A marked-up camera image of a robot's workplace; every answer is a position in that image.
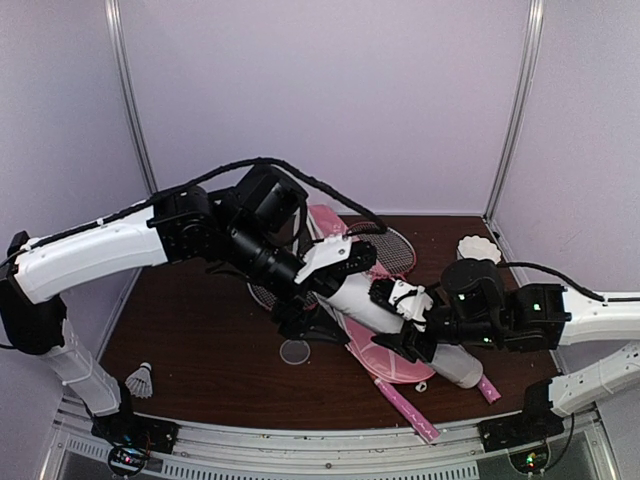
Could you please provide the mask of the white shuttlecock tube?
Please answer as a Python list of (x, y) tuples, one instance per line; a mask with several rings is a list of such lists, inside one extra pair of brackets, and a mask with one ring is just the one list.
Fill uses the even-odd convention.
[[(418, 330), (404, 314), (413, 313), (415, 303), (427, 308), (433, 306), (433, 299), (424, 287), (406, 282), (397, 286), (396, 283), (392, 278), (374, 280), (367, 274), (350, 275), (336, 293), (318, 299), (332, 309), (336, 321), (351, 338), (349, 347), (356, 357), (383, 380), (419, 382), (427, 378), (428, 370), (432, 370), (461, 388), (477, 386), (484, 375), (483, 366), (460, 345), (438, 344), (434, 352), (421, 359), (374, 342), (375, 336), (399, 334), (404, 327), (416, 333)], [(393, 295), (413, 291), (418, 293), (418, 299), (402, 300), (400, 309), (395, 310), (391, 303)]]

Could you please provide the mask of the clear plastic tube lid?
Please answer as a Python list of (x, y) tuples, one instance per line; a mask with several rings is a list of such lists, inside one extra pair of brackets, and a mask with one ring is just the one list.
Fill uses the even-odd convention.
[(280, 346), (279, 355), (287, 365), (302, 365), (309, 360), (311, 348), (304, 340), (285, 340)]

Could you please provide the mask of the white shuttlecock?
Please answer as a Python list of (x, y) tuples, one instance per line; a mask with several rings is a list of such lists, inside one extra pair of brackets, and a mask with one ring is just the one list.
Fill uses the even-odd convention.
[(125, 380), (130, 394), (135, 398), (149, 399), (153, 396), (152, 366), (142, 362)]

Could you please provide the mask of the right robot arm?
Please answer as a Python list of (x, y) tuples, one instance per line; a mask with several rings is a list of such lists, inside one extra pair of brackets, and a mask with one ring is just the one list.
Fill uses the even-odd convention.
[(444, 344), (526, 353), (624, 341), (620, 350), (581, 370), (527, 388), (523, 410), (512, 423), (513, 433), (526, 442), (550, 426), (551, 416), (567, 417), (638, 381), (638, 295), (595, 293), (562, 273), (555, 283), (508, 291), (500, 270), (490, 260), (455, 261), (440, 277), (445, 297), (433, 305), (423, 287), (401, 280), (374, 281), (371, 301), (404, 321), (399, 332), (378, 334), (374, 342), (410, 362), (433, 362), (437, 347)]

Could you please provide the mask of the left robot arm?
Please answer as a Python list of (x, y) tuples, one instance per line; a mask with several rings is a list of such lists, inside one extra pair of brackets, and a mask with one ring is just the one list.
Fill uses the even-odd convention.
[(234, 186), (209, 192), (204, 178), (161, 190), (126, 209), (42, 239), (17, 233), (1, 264), (1, 321), (11, 346), (44, 360), (123, 444), (144, 424), (125, 386), (96, 364), (74, 334), (62, 293), (126, 270), (201, 258), (234, 267), (284, 302), (280, 327), (298, 338), (316, 333), (336, 343), (346, 333), (302, 310), (308, 292), (331, 296), (351, 275), (375, 264), (376, 250), (352, 234), (324, 239), (305, 258), (278, 242), (307, 191), (338, 192), (285, 161), (241, 160)]

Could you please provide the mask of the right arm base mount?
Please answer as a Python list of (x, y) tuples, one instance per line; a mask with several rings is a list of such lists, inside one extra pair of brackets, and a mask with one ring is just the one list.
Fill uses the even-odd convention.
[(510, 449), (564, 432), (563, 418), (552, 412), (550, 381), (529, 386), (520, 413), (481, 421), (478, 431), (485, 452)]

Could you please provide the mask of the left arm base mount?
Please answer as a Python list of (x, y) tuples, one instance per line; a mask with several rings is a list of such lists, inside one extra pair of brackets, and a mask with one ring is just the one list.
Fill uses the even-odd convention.
[(119, 409), (110, 415), (91, 415), (91, 433), (111, 444), (171, 454), (177, 440), (177, 423), (136, 414), (126, 387), (121, 388)]

